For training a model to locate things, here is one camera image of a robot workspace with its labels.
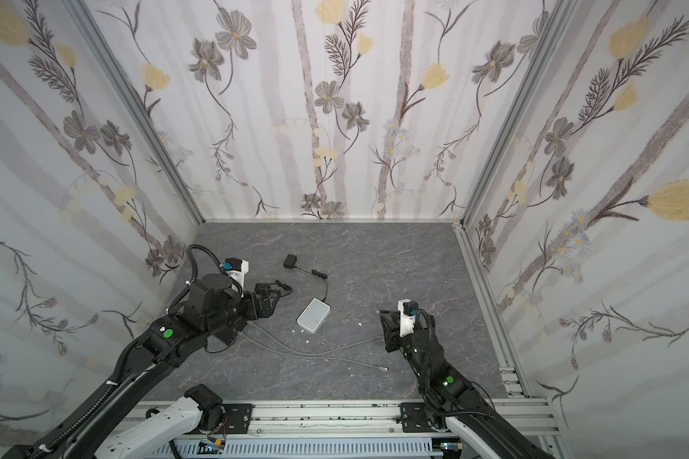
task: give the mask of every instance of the white wall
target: white wall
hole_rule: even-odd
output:
[[[675,21],[680,40],[623,78]],[[689,1],[581,2],[469,223],[572,457],[689,457],[687,21]],[[566,151],[546,154],[556,136]]]

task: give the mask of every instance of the floral wallpaper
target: floral wallpaper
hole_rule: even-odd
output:
[[[553,8],[87,4],[206,218],[306,221],[460,218]]]
[[[468,228],[572,457],[689,457],[689,2],[577,5]]]
[[[160,312],[196,225],[156,170],[61,4],[0,0],[0,449],[75,409]]]

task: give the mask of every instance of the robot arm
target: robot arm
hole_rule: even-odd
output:
[[[197,279],[197,264],[192,250],[201,250],[210,255],[220,272]],[[174,299],[167,310],[168,314],[156,319],[143,335],[128,344],[108,380],[69,417],[33,445],[13,446],[3,459],[90,459],[128,412],[191,354],[202,349],[208,337],[217,336],[229,345],[248,320],[273,314],[281,291],[270,289],[265,284],[256,285],[252,292],[243,291],[247,262],[226,259],[225,263],[221,263],[209,249],[195,244],[186,248],[186,254],[192,264],[192,278],[184,291]],[[188,300],[181,301],[187,294]],[[199,397],[204,395],[204,391],[197,390],[190,394],[191,390],[176,402],[176,411],[193,412],[202,406],[203,399]],[[167,418],[163,424],[164,429],[170,429],[167,434],[173,431],[176,435],[193,430],[199,421],[207,424],[211,430],[219,423],[220,417],[219,407],[215,410],[210,406],[202,410],[200,419],[196,419],[196,416],[188,418],[184,414],[174,417],[178,418],[178,423],[169,423]],[[163,421],[160,417],[157,421],[151,418],[148,425],[155,426],[156,422]],[[130,445],[131,449],[139,451],[139,446],[134,445]],[[106,455],[112,452],[110,450],[103,449],[101,454]]]
[[[551,458],[505,421],[444,359],[433,316],[407,299],[399,302],[398,310],[380,312],[386,351],[399,350],[411,365],[432,428],[448,428],[486,459]]]

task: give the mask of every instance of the gray marble floor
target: gray marble floor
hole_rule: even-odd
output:
[[[340,361],[310,361],[263,350],[239,337],[221,354],[203,351],[152,390],[147,399],[177,399],[186,389],[206,384],[223,399],[404,399],[418,398],[416,379],[400,353],[386,353],[377,309],[395,310],[409,298],[434,314],[436,333],[447,360],[492,397],[505,397],[498,364],[451,226],[446,223],[207,223],[196,243],[220,259],[250,262],[246,289],[276,279],[294,292],[282,298],[276,313],[256,322],[303,352],[330,350],[362,339],[370,342],[335,354],[388,368],[387,372]],[[328,274],[331,312],[315,334],[301,330],[296,318],[324,282],[287,270],[287,253],[297,266]],[[199,272],[214,271],[201,252]],[[185,264],[173,294],[191,268]],[[254,327],[245,332],[280,349]],[[210,339],[210,350],[224,344]]]

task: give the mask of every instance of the gray flower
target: gray flower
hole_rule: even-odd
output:
[[[163,243],[163,255],[169,263],[176,263],[181,258],[181,244],[177,243],[170,234]]]
[[[485,265],[489,265],[492,262],[492,257],[495,256],[497,249],[495,248],[495,243],[492,239],[487,238],[483,241],[482,247],[480,248],[480,254],[482,255]]]
[[[105,140],[105,145],[114,147],[118,152],[118,156],[122,156],[122,148],[125,147],[130,150],[132,144],[130,143],[130,136],[127,133],[119,133],[118,127],[107,120],[107,124],[100,129],[102,131],[102,138]]]
[[[343,208],[344,205],[342,203],[331,200],[322,207],[322,215],[326,216],[327,220],[336,220],[345,215]]]
[[[574,171],[574,163],[562,156],[561,160],[556,161],[551,170],[554,175],[546,180],[547,187],[554,187],[554,199],[558,199],[567,195],[567,189],[564,187],[564,182],[571,180],[571,172]]]
[[[340,91],[340,89],[337,88],[336,81],[332,81],[331,83],[322,81],[318,84],[315,91],[317,92],[319,98],[316,99],[313,104],[316,106],[321,106],[324,113],[331,113],[332,107],[335,109],[340,109],[345,104],[344,99],[337,96],[337,93]]]
[[[478,231],[480,234],[486,234],[488,229],[490,229],[490,225],[492,222],[490,221],[490,216],[485,214],[482,220],[478,222]]]
[[[503,67],[508,67],[513,64],[513,49],[516,45],[513,43],[502,43],[497,41],[487,54],[487,63],[482,65],[476,65],[472,68],[472,80],[475,83],[479,83],[483,78],[487,77],[495,83],[498,78],[500,78],[500,71]]]
[[[227,10],[220,8],[217,14],[217,22],[225,29],[226,32],[217,32],[214,36],[217,38],[217,43],[220,48],[224,50],[231,50],[235,48],[235,54],[242,59],[248,59],[248,49],[256,49],[258,47],[255,40],[248,37],[253,26],[238,10],[233,10],[232,14],[227,13]]]
[[[158,249],[148,251],[148,257],[145,259],[145,264],[148,266],[148,269],[152,271],[151,275],[154,278],[161,274],[161,263],[163,263],[163,257]]]
[[[72,110],[70,117],[64,118],[64,133],[74,139],[76,151],[82,151],[87,147],[90,154],[95,154],[95,142],[100,140],[100,132],[93,125],[86,125],[84,116],[76,110]]]
[[[216,80],[221,80],[220,69],[218,65],[225,63],[225,58],[222,57],[220,50],[217,49],[217,44],[213,41],[194,39],[194,47],[192,55],[196,57],[196,64],[189,64],[189,70],[194,72],[194,78],[198,81],[204,81],[207,72]]]
[[[362,108],[361,103],[345,105],[344,110],[342,110],[342,117],[347,118],[347,129],[352,129],[355,127],[355,124],[357,124],[358,129],[361,131],[367,129],[370,121],[363,118],[363,114],[365,114],[365,110]]]
[[[516,50],[521,54],[531,53],[536,49],[536,45],[539,44],[539,38],[541,37],[541,32],[544,30],[544,25],[546,20],[549,18],[549,12],[544,11],[540,16],[537,17],[533,22],[533,34],[523,35],[518,42],[518,47]]]
[[[546,134],[546,141],[549,142],[544,149],[544,153],[561,156],[567,151],[564,141],[571,135],[574,123],[567,123],[567,117],[561,117],[554,123],[553,132]]]
[[[319,208],[319,203],[321,201],[321,198],[317,196],[316,193],[312,193],[311,195],[304,194],[301,208],[307,212],[311,212],[312,208]]]

